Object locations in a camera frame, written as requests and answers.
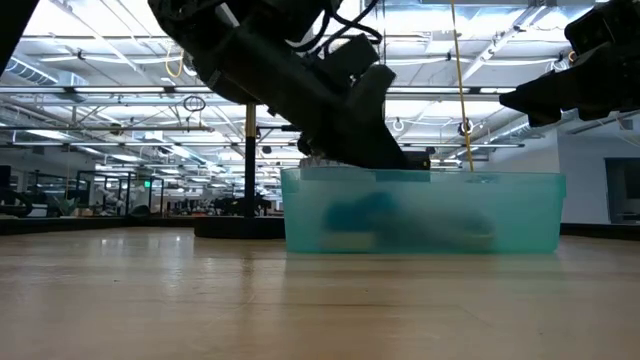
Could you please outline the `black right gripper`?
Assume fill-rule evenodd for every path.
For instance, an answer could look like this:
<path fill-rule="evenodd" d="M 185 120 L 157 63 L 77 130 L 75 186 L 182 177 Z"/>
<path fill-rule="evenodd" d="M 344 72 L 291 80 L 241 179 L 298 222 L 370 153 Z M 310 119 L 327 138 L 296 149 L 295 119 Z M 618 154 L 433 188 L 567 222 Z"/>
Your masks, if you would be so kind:
<path fill-rule="evenodd" d="M 530 127 L 554 124 L 572 108 L 582 120 L 640 110 L 640 44 L 612 45 L 640 39 L 640 0 L 597 3 L 569 23 L 564 34 L 574 50 L 591 50 L 577 55 L 568 70 L 568 104 L 565 72 L 548 72 L 518 85 L 499 96 L 500 104 L 525 114 Z"/>

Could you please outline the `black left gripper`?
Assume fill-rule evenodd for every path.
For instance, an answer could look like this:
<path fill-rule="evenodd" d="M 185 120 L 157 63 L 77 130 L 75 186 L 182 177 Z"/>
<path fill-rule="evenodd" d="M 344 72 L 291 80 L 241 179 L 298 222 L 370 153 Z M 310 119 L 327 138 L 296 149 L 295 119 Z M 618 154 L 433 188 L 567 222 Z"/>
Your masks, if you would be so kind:
<path fill-rule="evenodd" d="M 263 104 L 298 127 L 305 133 L 298 138 L 305 157 L 407 168 L 383 113 L 395 73 L 370 67 L 350 88 L 345 65 L 335 53 L 299 56 L 280 40 L 235 29 L 214 46 L 214 91 L 238 104 Z"/>

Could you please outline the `white globe lamp black base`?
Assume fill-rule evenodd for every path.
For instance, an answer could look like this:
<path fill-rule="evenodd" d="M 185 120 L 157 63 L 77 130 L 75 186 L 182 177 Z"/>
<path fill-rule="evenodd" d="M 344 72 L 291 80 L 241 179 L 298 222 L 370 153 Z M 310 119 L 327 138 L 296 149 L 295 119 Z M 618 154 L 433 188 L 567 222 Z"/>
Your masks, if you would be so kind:
<path fill-rule="evenodd" d="M 193 21 L 194 45 L 191 55 L 200 79 L 214 90 L 214 46 L 235 29 L 247 29 L 264 37 L 282 41 L 270 22 L 274 19 L 272 7 L 264 0 L 207 0 Z M 256 205 L 256 155 L 258 103 L 245 106 L 245 183 L 242 218 L 253 219 Z"/>

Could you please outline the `teal translucent plastic bin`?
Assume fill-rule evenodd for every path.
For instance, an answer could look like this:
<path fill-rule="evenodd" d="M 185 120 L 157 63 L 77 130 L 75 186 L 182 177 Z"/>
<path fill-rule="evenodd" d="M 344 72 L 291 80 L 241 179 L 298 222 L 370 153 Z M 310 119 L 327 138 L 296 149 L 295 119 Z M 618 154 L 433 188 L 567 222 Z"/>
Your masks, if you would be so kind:
<path fill-rule="evenodd" d="M 547 254 L 556 250 L 566 181 L 558 173 L 437 172 L 355 167 L 292 168 L 281 173 L 286 247 L 296 253 Z M 390 193 L 399 209 L 361 232 L 323 227 L 336 203 Z M 400 218 L 412 211 L 475 210 L 496 230 L 484 251 L 435 251 L 405 242 Z"/>

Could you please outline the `black vented equipment box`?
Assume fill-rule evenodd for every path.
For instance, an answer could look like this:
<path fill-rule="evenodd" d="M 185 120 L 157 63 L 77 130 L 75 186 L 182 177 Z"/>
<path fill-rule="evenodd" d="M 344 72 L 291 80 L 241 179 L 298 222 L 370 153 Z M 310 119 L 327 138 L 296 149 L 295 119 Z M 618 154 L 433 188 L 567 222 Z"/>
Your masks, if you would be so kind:
<path fill-rule="evenodd" d="M 430 170 L 431 159 L 427 152 L 407 151 L 404 153 L 409 170 Z"/>

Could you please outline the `black framed background workstation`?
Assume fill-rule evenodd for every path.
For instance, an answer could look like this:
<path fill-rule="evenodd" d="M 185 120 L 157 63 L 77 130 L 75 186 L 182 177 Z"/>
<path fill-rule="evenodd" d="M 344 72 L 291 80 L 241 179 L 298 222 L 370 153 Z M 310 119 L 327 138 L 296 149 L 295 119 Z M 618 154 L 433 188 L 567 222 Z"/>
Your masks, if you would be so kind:
<path fill-rule="evenodd" d="M 162 214 L 165 181 L 134 171 L 78 171 L 73 193 L 90 216 L 126 217 Z"/>

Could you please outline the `dark wall screen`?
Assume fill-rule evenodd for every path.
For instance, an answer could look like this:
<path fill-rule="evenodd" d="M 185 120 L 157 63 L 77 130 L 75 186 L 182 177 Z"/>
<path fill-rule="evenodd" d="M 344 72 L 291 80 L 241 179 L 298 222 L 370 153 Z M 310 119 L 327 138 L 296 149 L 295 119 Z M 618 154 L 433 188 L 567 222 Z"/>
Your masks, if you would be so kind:
<path fill-rule="evenodd" d="M 640 158 L 606 158 L 611 224 L 640 224 Z"/>

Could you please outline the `black aluminium table frame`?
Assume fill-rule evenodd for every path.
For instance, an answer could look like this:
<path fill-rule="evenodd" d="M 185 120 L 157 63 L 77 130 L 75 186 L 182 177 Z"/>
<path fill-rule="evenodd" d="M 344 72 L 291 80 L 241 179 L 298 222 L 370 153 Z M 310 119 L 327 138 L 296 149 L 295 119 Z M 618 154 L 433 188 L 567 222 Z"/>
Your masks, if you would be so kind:
<path fill-rule="evenodd" d="M 47 232 L 101 230 L 127 227 L 191 228 L 205 238 L 282 239 L 285 222 L 281 217 L 90 217 L 0 219 L 0 236 Z M 640 242 L 640 226 L 563 223 L 560 235 Z"/>

